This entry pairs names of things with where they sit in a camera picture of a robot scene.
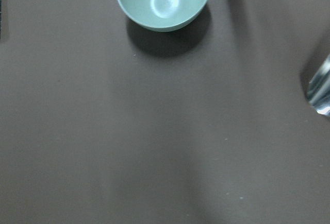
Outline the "metal scoop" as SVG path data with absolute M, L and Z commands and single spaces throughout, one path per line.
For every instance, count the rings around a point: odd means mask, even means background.
M 329 119 L 329 55 L 310 80 L 306 98 L 318 114 Z

